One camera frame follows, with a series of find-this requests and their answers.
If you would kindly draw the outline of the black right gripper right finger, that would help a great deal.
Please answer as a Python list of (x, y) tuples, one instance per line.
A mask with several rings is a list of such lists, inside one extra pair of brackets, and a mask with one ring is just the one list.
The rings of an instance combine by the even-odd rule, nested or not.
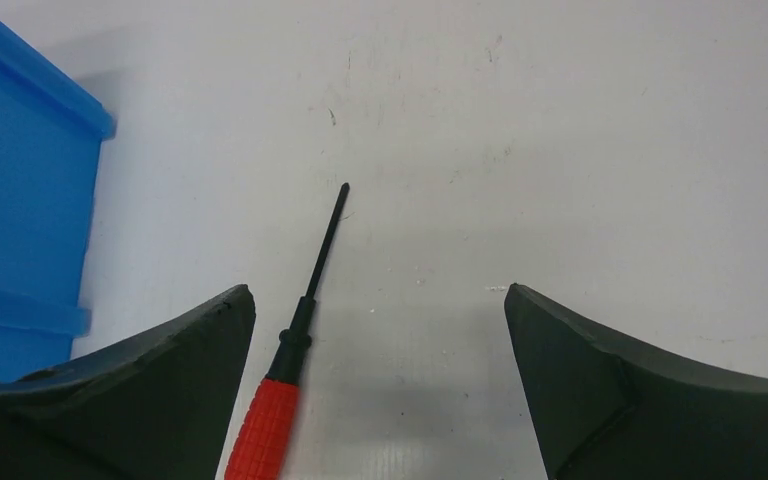
[(504, 310), (551, 479), (768, 479), (768, 378), (594, 322), (524, 285)]

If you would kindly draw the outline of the red handled black screwdriver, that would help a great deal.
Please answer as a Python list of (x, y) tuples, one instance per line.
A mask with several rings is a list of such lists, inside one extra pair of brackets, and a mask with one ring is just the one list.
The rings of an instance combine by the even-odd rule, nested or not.
[(316, 293), (350, 192), (341, 185), (305, 294), (279, 335), (271, 365), (258, 385), (229, 456), (225, 480), (276, 480), (286, 458), (300, 399), (301, 378), (312, 345)]

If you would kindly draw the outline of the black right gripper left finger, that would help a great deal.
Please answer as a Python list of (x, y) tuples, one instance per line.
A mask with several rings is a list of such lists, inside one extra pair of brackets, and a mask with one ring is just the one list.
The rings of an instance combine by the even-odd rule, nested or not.
[(0, 383), (0, 479), (211, 479), (256, 320), (240, 284), (139, 334)]

